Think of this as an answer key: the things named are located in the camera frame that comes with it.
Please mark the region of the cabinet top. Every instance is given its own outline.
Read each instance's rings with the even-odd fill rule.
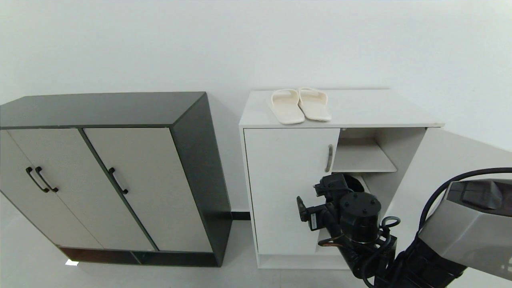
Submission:
[[[171,126],[205,92],[26,96],[0,106],[0,129]]]
[[[245,105],[241,128],[376,128],[442,127],[434,116],[392,90],[323,90],[332,114],[329,122],[293,125],[278,122],[267,100],[273,91],[252,91]]]

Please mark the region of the white cabinet door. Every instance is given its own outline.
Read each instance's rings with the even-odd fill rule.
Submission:
[[[76,129],[9,131],[56,195],[106,249],[153,250]]]
[[[101,245],[75,215],[38,179],[34,166],[7,131],[0,131],[0,189],[13,204],[54,244],[101,249]]]
[[[325,203],[313,185],[330,174],[329,145],[334,153],[338,136],[339,129],[244,129],[260,254],[315,254],[318,231],[301,222],[295,199],[308,207]]]
[[[85,132],[158,249],[212,252],[168,128]]]
[[[388,216],[402,219],[391,231],[399,239],[397,251],[411,243],[425,203],[444,182],[471,170],[510,166],[509,151],[441,128],[428,128],[387,212]],[[479,178],[511,177],[511,174],[493,174]]]

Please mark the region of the floor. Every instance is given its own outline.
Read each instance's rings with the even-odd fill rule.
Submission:
[[[235,221],[221,268],[183,268],[79,263],[67,260],[49,240],[0,196],[0,281],[21,287],[164,288],[333,288],[366,287],[348,271],[259,270],[249,221]],[[510,287],[510,282],[478,271],[464,273],[450,287]]]

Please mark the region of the slipper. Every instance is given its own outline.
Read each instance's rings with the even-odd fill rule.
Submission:
[[[279,122],[282,124],[296,124],[306,120],[297,105],[298,101],[297,90],[281,89],[272,93],[268,105]]]
[[[299,88],[298,96],[298,106],[308,119],[331,120],[331,113],[327,109],[327,94],[317,89],[303,87]]]

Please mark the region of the wire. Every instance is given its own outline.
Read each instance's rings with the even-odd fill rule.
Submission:
[[[479,169],[479,170],[473,170],[466,173],[462,173],[460,175],[457,175],[453,177],[452,179],[446,181],[441,185],[433,194],[430,196],[428,201],[425,204],[425,207],[423,208],[423,211],[421,212],[421,216],[419,218],[419,226],[418,230],[423,228],[423,225],[425,225],[426,217],[429,214],[430,208],[436,201],[437,197],[443,193],[444,190],[450,186],[450,183],[453,181],[460,181],[469,177],[478,176],[478,175],[486,175],[486,174],[500,174],[500,173],[512,173],[512,167],[500,167],[500,168],[487,168],[487,169]]]
[[[386,222],[388,222],[388,220],[395,220],[395,222],[391,223],[391,224],[386,224]],[[391,227],[397,226],[398,224],[400,224],[400,222],[402,222],[402,220],[400,220],[400,218],[398,218],[396,216],[388,216],[388,217],[384,217],[380,227],[382,229],[384,229],[384,228],[391,228]]]
[[[340,239],[342,236],[343,236],[343,234],[341,234],[339,236],[336,236],[336,237],[329,238],[329,239],[321,240],[321,241],[318,242],[318,246],[322,246],[322,247],[344,247],[341,244],[332,243],[331,242],[331,241],[334,241],[336,239]]]
[[[387,222],[389,220],[395,220],[394,223],[392,224],[387,224]],[[382,228],[382,230],[384,230],[385,232],[388,233],[388,237],[386,238],[386,241],[384,242],[383,245],[381,245],[379,247],[379,249],[377,249],[361,266],[361,277],[362,277],[362,281],[365,283],[365,285],[369,288],[374,288],[375,286],[372,285],[369,281],[368,281],[368,277],[366,276],[366,268],[368,267],[368,265],[373,261],[373,259],[375,259],[377,256],[379,256],[388,246],[389,244],[391,243],[391,235],[389,234],[389,228],[390,227],[394,227],[394,226],[397,226],[398,224],[400,224],[401,220],[400,218],[396,217],[396,216],[388,216],[388,217],[385,217],[381,224],[380,224],[380,228]]]

